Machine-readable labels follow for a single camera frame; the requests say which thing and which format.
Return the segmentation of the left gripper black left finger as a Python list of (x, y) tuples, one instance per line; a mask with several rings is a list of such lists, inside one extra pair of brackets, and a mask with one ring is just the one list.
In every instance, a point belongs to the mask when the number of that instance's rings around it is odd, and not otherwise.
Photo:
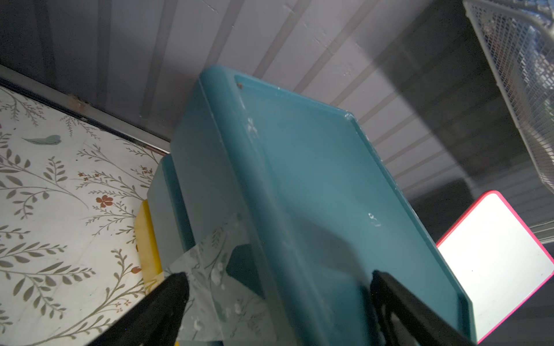
[(89, 344), (174, 345), (189, 297), (187, 275), (172, 274)]

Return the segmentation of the teal yellow drawer cabinet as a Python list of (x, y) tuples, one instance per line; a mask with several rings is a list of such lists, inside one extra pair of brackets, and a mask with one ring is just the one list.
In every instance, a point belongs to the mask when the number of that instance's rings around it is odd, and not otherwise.
[(350, 112), (207, 68), (147, 205), (164, 276), (243, 217), (277, 334), (264, 345), (384, 345), (376, 270), (477, 340), (471, 300)]

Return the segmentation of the pink framed whiteboard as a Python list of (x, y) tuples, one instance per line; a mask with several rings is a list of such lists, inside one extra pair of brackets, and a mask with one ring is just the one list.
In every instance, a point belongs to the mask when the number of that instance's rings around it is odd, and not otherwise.
[(553, 257), (496, 190), (483, 193), (436, 245), (473, 304), (479, 343), (553, 276)]

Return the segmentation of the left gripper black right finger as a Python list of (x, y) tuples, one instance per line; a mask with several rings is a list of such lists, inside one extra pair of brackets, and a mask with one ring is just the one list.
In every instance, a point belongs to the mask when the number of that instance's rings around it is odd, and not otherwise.
[(386, 345), (400, 345), (393, 318), (420, 345), (474, 345), (387, 272), (374, 271), (371, 297)]

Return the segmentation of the clear adhesive tape piece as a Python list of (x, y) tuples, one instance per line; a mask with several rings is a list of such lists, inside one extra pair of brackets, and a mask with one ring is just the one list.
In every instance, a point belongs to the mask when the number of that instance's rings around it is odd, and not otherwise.
[(277, 341), (243, 217), (233, 214), (164, 267), (189, 285), (177, 342), (264, 345)]

